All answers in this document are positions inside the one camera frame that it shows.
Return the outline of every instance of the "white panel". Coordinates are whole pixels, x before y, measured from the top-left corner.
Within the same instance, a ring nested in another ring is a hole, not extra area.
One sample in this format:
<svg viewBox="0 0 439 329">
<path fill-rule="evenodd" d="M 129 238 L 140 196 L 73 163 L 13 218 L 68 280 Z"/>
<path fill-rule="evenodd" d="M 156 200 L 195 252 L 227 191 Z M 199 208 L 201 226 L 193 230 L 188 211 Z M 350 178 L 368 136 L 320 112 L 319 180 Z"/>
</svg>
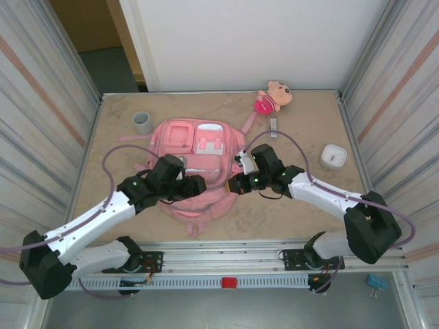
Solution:
<svg viewBox="0 0 439 329">
<path fill-rule="evenodd" d="M 387 0 L 120 0 L 152 91 L 341 88 Z"/>
</svg>

